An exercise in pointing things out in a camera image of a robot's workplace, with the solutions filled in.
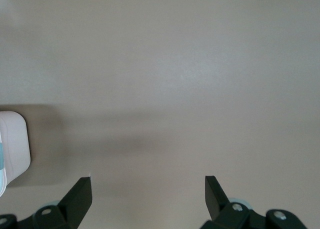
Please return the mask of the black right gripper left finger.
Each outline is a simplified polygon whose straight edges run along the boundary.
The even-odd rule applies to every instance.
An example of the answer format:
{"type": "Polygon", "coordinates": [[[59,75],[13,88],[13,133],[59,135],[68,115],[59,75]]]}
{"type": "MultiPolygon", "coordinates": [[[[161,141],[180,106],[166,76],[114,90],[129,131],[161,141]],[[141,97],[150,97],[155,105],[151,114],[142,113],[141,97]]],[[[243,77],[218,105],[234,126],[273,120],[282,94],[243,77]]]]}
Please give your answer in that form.
{"type": "Polygon", "coordinates": [[[80,178],[56,205],[47,205],[32,216],[35,229],[77,229],[92,205],[90,177],[80,178]]]}

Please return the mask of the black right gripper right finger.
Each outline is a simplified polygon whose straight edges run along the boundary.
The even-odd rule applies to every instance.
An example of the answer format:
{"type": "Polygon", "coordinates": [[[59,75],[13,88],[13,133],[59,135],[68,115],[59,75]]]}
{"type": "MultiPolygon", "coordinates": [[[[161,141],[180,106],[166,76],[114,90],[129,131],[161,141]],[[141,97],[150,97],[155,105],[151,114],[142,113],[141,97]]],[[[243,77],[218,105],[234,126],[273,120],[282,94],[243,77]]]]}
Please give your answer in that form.
{"type": "Polygon", "coordinates": [[[203,229],[264,229],[265,217],[241,202],[231,202],[215,176],[205,177],[205,203],[211,217],[203,229]]]}

